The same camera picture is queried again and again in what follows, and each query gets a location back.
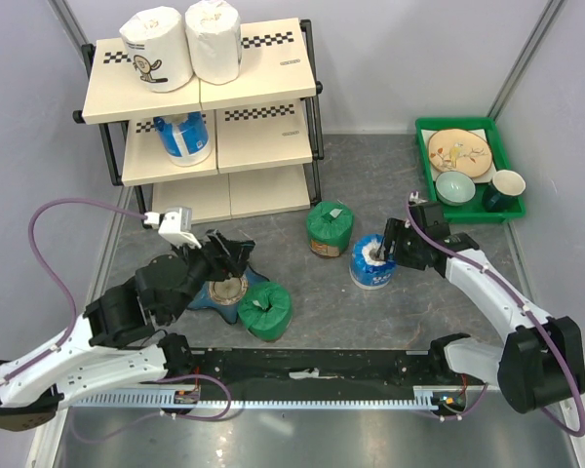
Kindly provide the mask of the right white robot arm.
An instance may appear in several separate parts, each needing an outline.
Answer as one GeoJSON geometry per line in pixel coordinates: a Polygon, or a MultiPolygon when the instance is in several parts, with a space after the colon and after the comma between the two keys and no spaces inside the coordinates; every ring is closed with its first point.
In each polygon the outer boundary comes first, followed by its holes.
{"type": "Polygon", "coordinates": [[[427,371],[436,382],[461,373],[497,387],[518,413],[585,393],[581,330],[527,299],[489,262],[466,233],[453,233],[437,202],[409,202],[407,219],[387,219],[377,250],[401,267],[435,270],[461,290],[491,323],[499,347],[457,333],[435,341],[427,371]]]}

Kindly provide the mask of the blue roll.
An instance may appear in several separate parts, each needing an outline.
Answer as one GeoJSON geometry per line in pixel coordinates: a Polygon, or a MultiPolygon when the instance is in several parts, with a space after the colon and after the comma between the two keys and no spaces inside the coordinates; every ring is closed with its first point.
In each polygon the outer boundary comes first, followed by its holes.
{"type": "Polygon", "coordinates": [[[212,142],[199,111],[154,118],[154,127],[173,164],[191,167],[212,153],[212,142]]]}
{"type": "Polygon", "coordinates": [[[363,290],[373,291],[385,287],[396,271],[397,263],[393,259],[378,258],[382,240],[381,235],[370,234],[353,247],[349,273],[354,284],[363,290]]]}

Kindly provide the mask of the plain white roll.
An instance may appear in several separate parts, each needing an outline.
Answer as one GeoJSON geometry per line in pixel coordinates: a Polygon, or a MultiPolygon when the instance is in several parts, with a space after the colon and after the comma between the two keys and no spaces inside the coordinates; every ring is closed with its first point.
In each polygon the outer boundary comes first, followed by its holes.
{"type": "Polygon", "coordinates": [[[223,85],[240,74],[241,19],[227,1],[199,1],[184,13],[185,34],[195,74],[223,85]]]}

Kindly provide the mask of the white cartoon-print roll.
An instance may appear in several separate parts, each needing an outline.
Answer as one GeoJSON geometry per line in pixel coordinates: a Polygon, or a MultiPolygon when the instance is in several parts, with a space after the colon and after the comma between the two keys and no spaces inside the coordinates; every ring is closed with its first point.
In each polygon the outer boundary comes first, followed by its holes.
{"type": "Polygon", "coordinates": [[[186,85],[193,68],[178,10],[159,6],[140,11],[119,29],[140,82],[153,93],[167,93],[186,85]]]}

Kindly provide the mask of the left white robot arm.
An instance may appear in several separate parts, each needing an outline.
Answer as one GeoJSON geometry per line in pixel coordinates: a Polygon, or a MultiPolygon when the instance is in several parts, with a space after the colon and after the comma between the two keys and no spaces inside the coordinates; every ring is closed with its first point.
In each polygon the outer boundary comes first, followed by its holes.
{"type": "Polygon", "coordinates": [[[210,230],[200,247],[174,247],[108,289],[70,327],[27,355],[0,361],[0,429],[20,432],[95,393],[129,384],[183,383],[196,367],[185,336],[137,342],[175,322],[208,282],[240,278],[253,240],[210,230]]]}

